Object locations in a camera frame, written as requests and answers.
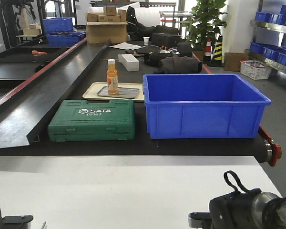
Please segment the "black bag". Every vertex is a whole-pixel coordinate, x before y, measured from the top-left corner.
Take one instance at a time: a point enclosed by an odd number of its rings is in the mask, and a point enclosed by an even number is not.
[[[143,37],[151,37],[156,27],[147,27],[139,23],[133,7],[129,6],[126,12],[127,33],[132,41],[143,41]]]
[[[161,60],[166,57],[172,57],[173,55],[171,53],[158,53],[153,52],[151,54],[145,54],[144,55],[144,63],[153,66],[153,67],[160,67]]]
[[[161,72],[165,74],[187,74],[200,73],[202,71],[202,62],[191,57],[166,57],[161,60]]]
[[[165,25],[157,25],[154,33],[170,33],[170,34],[179,34],[179,30],[177,28],[168,27]]]

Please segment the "green toolbox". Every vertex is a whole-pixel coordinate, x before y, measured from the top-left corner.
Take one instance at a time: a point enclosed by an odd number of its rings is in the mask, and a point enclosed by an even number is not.
[[[133,100],[64,100],[48,125],[53,142],[134,139]]]

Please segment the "orange juice bottle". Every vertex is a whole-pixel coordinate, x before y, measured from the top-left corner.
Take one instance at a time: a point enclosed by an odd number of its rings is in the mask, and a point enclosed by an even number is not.
[[[118,72],[115,69],[115,60],[108,60],[108,70],[107,70],[107,84],[108,84],[108,93],[109,94],[118,94]]]

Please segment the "orange screwdriver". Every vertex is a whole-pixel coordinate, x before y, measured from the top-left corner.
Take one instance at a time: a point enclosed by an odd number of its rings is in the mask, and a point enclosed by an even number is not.
[[[44,54],[47,54],[47,53],[46,52],[39,52],[39,51],[33,50],[32,54],[33,55],[44,55]]]

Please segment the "sata logo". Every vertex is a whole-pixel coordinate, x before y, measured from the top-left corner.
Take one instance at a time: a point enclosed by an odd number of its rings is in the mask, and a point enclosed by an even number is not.
[[[88,113],[88,112],[89,112],[88,109],[81,109],[81,110],[78,111],[78,113],[80,113],[80,114],[85,114],[85,113]]]
[[[90,113],[107,113],[107,112],[109,112],[109,113],[111,113],[111,110],[110,109],[91,109],[90,110]]]
[[[111,113],[111,110],[110,109],[91,109],[91,110],[88,110],[88,109],[81,109],[78,111],[78,113],[80,114],[86,114],[86,113]]]

